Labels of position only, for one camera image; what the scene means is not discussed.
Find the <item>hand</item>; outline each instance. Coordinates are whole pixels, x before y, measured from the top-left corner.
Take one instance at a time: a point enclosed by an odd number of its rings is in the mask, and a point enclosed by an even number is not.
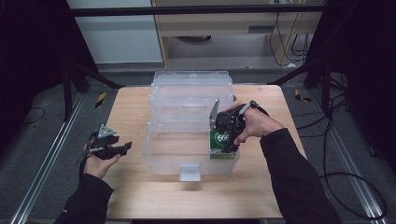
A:
[[[227,111],[233,110],[241,104],[242,103],[237,103],[236,105],[228,108]],[[284,128],[281,123],[266,116],[258,109],[249,108],[245,112],[244,117],[246,122],[246,128],[233,141],[233,143],[236,145],[245,142],[245,140],[247,140],[247,138],[249,138],[250,136],[262,137]]]
[[[119,158],[121,157],[120,154],[114,156],[110,160],[102,161],[101,159],[97,158],[95,155],[89,156],[85,163],[84,167],[84,174],[93,175],[100,179],[102,179],[111,165],[116,163]]]

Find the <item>plastic storage box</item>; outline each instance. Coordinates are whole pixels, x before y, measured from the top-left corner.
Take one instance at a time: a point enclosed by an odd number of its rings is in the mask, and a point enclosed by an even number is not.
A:
[[[196,181],[201,175],[226,175],[233,160],[210,159],[209,114],[233,105],[228,72],[157,72],[149,97],[151,118],[143,159],[154,174],[179,175]]]

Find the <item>black wall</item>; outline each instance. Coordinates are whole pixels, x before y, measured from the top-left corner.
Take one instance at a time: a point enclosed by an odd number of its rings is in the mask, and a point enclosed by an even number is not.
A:
[[[68,9],[66,1],[3,1],[5,8],[0,15],[0,153],[30,111],[35,95],[62,83],[62,55],[72,59],[69,63],[81,63],[97,72],[75,19],[46,17],[40,13]]]
[[[310,53],[318,51],[315,56],[328,62],[332,72],[346,74],[346,95],[357,118],[377,155],[386,158],[396,173],[396,2],[354,2],[329,1],[347,7],[323,14]]]

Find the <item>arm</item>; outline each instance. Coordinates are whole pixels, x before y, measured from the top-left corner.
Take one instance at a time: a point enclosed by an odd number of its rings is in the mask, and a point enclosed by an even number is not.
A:
[[[238,145],[250,136],[260,137],[283,218],[288,223],[341,223],[315,169],[300,154],[289,131],[257,109],[248,109],[244,117],[246,128],[234,143]]]
[[[105,223],[107,203],[112,192],[113,189],[105,181],[84,174],[55,224]]]
[[[78,188],[67,200],[55,224],[106,222],[107,204],[113,189],[102,178],[119,158],[120,155],[117,155],[110,160],[102,161],[94,155],[88,157]]]

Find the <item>black sleeve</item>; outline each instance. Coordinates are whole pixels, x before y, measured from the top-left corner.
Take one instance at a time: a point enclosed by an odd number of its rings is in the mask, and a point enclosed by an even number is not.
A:
[[[107,204],[113,189],[93,175],[83,175],[76,192],[67,200],[55,224],[106,222]]]
[[[318,174],[300,154],[288,129],[262,137],[279,210],[287,223],[341,223]]]

